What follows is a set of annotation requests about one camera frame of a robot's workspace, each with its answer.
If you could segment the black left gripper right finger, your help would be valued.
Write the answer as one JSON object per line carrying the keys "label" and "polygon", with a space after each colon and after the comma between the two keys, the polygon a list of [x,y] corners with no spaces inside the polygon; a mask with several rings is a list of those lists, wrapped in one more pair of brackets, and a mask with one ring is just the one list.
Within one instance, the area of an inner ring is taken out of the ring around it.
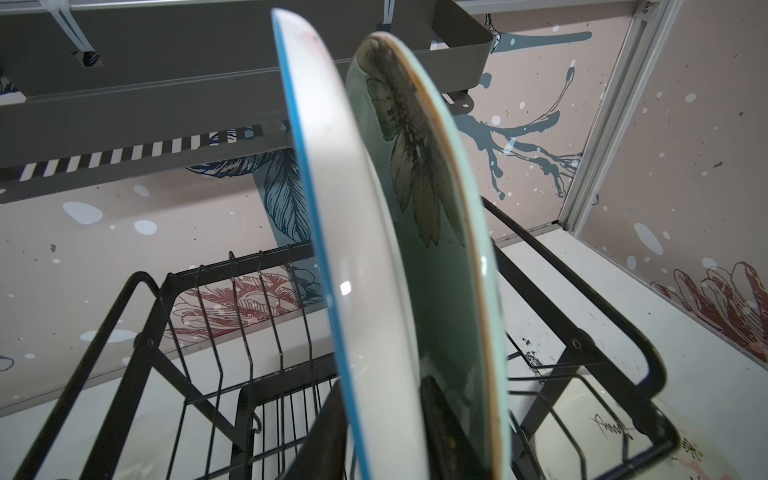
{"label": "black left gripper right finger", "polygon": [[431,479],[489,479],[436,380],[420,384]]}

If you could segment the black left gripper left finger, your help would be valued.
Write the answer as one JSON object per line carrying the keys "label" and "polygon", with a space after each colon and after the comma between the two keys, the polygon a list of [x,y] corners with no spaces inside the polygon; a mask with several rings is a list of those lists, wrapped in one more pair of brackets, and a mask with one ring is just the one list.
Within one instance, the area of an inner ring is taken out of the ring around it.
{"label": "black left gripper left finger", "polygon": [[342,479],[347,430],[342,386],[335,383],[301,449],[281,479]]}

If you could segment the white watermelon plate blue rim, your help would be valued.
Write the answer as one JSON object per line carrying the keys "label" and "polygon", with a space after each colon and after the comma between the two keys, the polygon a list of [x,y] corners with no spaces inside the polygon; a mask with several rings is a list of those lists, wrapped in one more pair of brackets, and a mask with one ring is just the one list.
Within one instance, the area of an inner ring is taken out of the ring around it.
{"label": "white watermelon plate blue rim", "polygon": [[383,192],[320,35],[297,13],[271,18],[359,472],[426,479],[414,320]]}

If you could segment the black wire dish rack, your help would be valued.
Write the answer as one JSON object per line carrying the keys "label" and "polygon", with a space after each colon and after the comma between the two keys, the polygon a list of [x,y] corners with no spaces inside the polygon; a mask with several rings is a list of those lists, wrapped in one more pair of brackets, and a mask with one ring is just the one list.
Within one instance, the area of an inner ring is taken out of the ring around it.
{"label": "black wire dish rack", "polygon": [[[506,255],[498,254],[500,275],[564,346],[555,363],[530,363],[528,375],[506,378],[506,396],[529,402],[522,415],[508,411],[511,472],[522,479],[545,477],[539,454],[547,437],[543,426],[549,424],[555,426],[554,438],[564,440],[568,452],[578,459],[567,469],[573,478],[629,479],[668,460],[680,447],[681,437],[653,401],[667,379],[655,348],[532,234],[508,216],[503,216],[502,222],[613,322],[640,349],[648,365],[646,377],[639,383],[632,382],[586,331],[579,329]],[[224,441],[230,450],[221,466],[207,465],[199,472],[200,478],[246,479],[260,468],[264,477],[281,479],[338,379],[334,355],[321,353],[319,342],[307,336],[307,357],[302,362],[271,368],[253,361],[240,368],[222,361],[226,349],[222,340],[210,340],[212,359],[204,362],[195,346],[175,345],[163,351],[159,333],[170,326],[171,300],[182,292],[223,280],[236,282],[250,274],[262,278],[266,268],[291,267],[295,261],[309,258],[312,251],[310,243],[301,242],[171,274],[162,284],[146,273],[132,274],[97,330],[99,345],[107,344],[119,314],[138,285],[145,284],[155,300],[104,418],[86,420],[73,414],[101,355],[101,347],[97,346],[86,351],[28,454],[15,468],[14,477],[35,478],[49,463],[63,428],[73,425],[86,430],[85,450],[75,455],[75,475],[84,479],[116,478],[127,444],[146,443],[149,439],[139,429],[138,410],[156,381],[163,379],[167,385],[163,400],[174,401],[179,407],[174,436],[163,437],[156,447],[166,478],[174,474],[192,477],[183,459],[190,439],[186,427],[192,426],[192,436],[206,445],[207,460],[214,458],[218,441]],[[342,479],[353,479],[361,474],[348,418],[347,422]]]}

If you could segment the mint green plate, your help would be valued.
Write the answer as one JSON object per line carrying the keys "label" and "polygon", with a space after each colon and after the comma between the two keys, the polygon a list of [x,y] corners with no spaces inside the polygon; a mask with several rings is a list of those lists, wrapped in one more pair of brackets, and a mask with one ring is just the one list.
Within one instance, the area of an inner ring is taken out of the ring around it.
{"label": "mint green plate", "polygon": [[511,475],[505,323],[493,242],[449,108],[413,52],[367,36],[346,91],[387,201],[413,309],[420,384],[438,383],[490,471]]}

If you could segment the horizontal aluminium crossbar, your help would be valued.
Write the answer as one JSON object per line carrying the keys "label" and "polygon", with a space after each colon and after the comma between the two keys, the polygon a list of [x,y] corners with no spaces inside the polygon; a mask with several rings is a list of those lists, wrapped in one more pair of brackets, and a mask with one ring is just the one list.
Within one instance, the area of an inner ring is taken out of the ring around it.
{"label": "horizontal aluminium crossbar", "polygon": [[[488,1],[457,1],[457,4],[470,15],[500,13],[513,11],[531,11],[549,8],[566,8],[586,5],[602,5],[619,3],[619,0],[488,0]],[[88,11],[120,8],[144,8],[161,6],[186,6],[201,4],[224,4],[230,0],[146,0],[146,1],[70,1],[71,11]],[[39,1],[2,1],[1,14],[47,13]]]}

